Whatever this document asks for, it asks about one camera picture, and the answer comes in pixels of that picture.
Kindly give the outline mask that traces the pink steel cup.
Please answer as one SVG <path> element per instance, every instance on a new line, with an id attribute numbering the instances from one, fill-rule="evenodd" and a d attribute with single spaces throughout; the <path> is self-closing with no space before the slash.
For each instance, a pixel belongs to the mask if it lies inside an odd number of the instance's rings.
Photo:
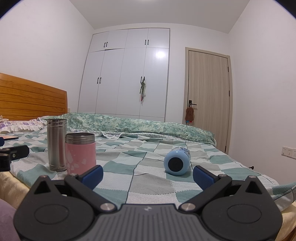
<path id="1" fill-rule="evenodd" d="M 93 133 L 67 133 L 65 137 L 68 174 L 83 174 L 96 165 L 96 143 Z"/>

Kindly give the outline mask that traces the blue cartoon sticker cup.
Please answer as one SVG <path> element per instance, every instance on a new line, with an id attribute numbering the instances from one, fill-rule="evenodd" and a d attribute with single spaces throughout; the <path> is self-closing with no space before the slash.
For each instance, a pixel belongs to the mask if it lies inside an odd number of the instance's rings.
<path id="1" fill-rule="evenodd" d="M 187 148 L 176 147 L 164 158 L 165 171 L 174 176 L 185 174 L 190 166 L 191 154 Z"/>

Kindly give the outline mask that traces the stainless steel tall cup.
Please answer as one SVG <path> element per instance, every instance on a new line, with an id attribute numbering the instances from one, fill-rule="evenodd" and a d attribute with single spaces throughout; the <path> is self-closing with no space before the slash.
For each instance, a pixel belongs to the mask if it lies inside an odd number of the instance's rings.
<path id="1" fill-rule="evenodd" d="M 50 118 L 47 120 L 47 141 L 49 168 L 52 171 L 66 170 L 65 137 L 67 120 Z"/>

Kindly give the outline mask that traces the dark phone on bed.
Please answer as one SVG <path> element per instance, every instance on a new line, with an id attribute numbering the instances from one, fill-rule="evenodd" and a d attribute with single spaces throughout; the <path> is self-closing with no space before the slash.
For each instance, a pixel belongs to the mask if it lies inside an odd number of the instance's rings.
<path id="1" fill-rule="evenodd" d="M 1 136 L 5 141 L 8 140 L 17 140 L 19 137 L 18 136 Z"/>

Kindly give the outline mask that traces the purple floral pillow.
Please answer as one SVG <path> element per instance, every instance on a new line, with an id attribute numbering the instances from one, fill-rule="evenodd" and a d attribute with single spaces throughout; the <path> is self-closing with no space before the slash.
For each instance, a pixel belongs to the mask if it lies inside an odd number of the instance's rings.
<path id="1" fill-rule="evenodd" d="M 1 134 L 14 132 L 34 132 L 43 129 L 46 122 L 40 118 L 33 120 L 9 120 L 1 115 Z"/>

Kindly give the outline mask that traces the green checkered bed sheet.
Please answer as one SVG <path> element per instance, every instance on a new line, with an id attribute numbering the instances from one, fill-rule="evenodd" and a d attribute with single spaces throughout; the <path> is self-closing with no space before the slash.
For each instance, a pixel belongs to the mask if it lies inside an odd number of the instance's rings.
<path id="1" fill-rule="evenodd" d="M 182 176 L 165 171 L 164 157 L 176 147 L 190 151 L 191 166 L 202 166 L 214 175 L 225 174 L 233 180 L 257 177 L 267 189 L 280 210 L 295 201 L 295 184 L 279 185 L 276 180 L 252 171 L 240 162 L 212 145 L 184 141 L 177 138 L 150 135 L 121 135 L 107 138 L 98 134 L 96 162 L 104 171 L 103 180 L 95 192 L 116 206 L 125 203 L 173 203 L 180 205 L 202 190 L 193 179 L 193 170 Z M 11 163 L 10 172 L 1 173 L 1 198 L 18 207 L 28 189 L 41 175 L 52 180 L 63 179 L 65 172 L 49 169 L 47 130 L 18 132 L 16 140 L 5 143 L 6 147 L 27 145 L 30 153 L 26 158 Z"/>

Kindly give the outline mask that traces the orange wooden headboard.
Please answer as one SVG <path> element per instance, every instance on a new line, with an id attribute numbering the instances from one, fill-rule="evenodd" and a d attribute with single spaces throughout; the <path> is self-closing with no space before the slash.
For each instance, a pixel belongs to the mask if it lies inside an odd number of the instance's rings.
<path id="1" fill-rule="evenodd" d="M 1 116 L 26 121 L 68 112 L 67 92 L 1 73 Z"/>

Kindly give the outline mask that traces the green floral quilt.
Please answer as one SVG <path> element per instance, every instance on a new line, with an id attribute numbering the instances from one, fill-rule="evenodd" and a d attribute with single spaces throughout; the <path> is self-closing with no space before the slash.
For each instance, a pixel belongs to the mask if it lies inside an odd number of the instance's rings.
<path id="1" fill-rule="evenodd" d="M 215 135 L 194 126 L 134 118 L 117 118 L 95 113 L 66 113 L 59 116 L 43 116 L 49 119 L 66 119 L 69 129 L 112 133 L 155 133 L 182 138 L 192 142 L 217 145 Z"/>

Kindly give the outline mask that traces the beige wooden door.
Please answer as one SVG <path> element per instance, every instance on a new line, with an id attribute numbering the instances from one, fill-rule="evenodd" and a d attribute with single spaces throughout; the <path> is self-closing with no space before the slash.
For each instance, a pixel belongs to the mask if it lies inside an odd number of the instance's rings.
<path id="1" fill-rule="evenodd" d="M 228 154 L 233 113 L 232 69 L 229 55 L 185 48 L 185 89 L 183 124 L 186 109 L 194 104 L 191 126 L 212 132 L 217 149 Z"/>

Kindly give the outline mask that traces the white wardrobe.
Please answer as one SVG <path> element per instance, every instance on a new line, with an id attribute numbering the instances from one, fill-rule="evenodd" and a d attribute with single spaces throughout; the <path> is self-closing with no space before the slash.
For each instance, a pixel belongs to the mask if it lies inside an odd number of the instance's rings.
<path id="1" fill-rule="evenodd" d="M 80 87 L 78 112 L 164 121 L 170 30 L 122 29 L 92 36 Z M 140 101 L 140 81 L 145 97 Z"/>

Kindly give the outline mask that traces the wall power socket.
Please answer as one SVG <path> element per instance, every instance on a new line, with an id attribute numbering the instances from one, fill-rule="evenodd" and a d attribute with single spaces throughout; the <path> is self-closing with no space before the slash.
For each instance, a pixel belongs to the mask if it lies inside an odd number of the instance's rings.
<path id="1" fill-rule="evenodd" d="M 295 148 L 282 147 L 281 155 L 296 159 L 296 149 Z"/>

